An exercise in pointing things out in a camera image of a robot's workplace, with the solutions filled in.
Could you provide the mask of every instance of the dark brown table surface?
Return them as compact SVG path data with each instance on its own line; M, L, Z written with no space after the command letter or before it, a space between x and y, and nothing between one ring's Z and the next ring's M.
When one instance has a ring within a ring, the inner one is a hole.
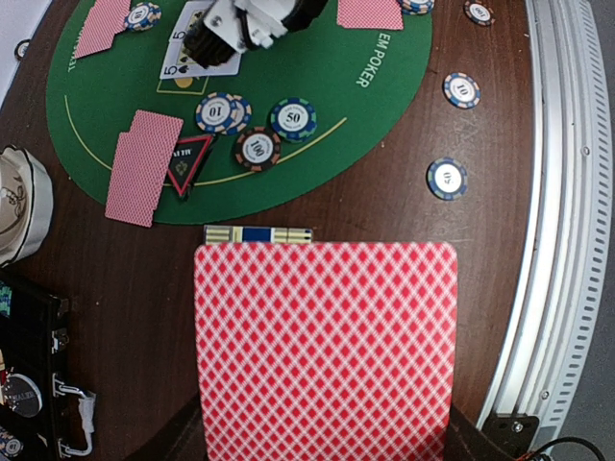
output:
M47 131L45 89L77 3L52 3L0 112L0 145L28 149L54 182L50 233L12 270L72 299L72 381L99 395L91 459L110 461L139 448L197 392L192 256L202 228L147 230L108 220L62 169ZM382 144L307 195L235 224L312 228L320 241L453 243L454 400L475 420L504 339L525 242L532 104L524 3L491 0L491 28L469 21L463 3L437 3L425 80ZM442 95L443 79L456 71L480 84L474 110L457 109ZM443 156L469 172L468 193L453 203L433 197L425 184L427 166Z

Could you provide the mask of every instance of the green felt mat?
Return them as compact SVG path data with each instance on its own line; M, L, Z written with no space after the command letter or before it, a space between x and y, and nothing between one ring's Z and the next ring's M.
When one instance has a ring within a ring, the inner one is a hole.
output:
M246 54L239 75L194 81L179 88L159 80L162 60L184 2L160 0L162 20L144 33L116 36L113 47L77 61L72 53L94 0L68 21L47 87L49 131L68 175L104 203L117 137L135 111L184 120L182 136L199 134L194 111L213 91L240 94L253 106L252 126L282 98L302 97L318 113L318 131L304 144L283 145L280 164L247 172L231 155L236 136L220 136L186 202L167 185L155 221L204 224L255 213L309 192L367 154L408 108L431 50L431 17L405 16L401 32L346 30L336 25L337 2L306 31L270 50Z

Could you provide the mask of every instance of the red and white checkered card back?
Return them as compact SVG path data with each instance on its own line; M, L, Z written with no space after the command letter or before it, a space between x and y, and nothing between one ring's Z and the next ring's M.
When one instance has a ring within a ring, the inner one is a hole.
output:
M448 244L223 244L195 255L209 461L441 459Z

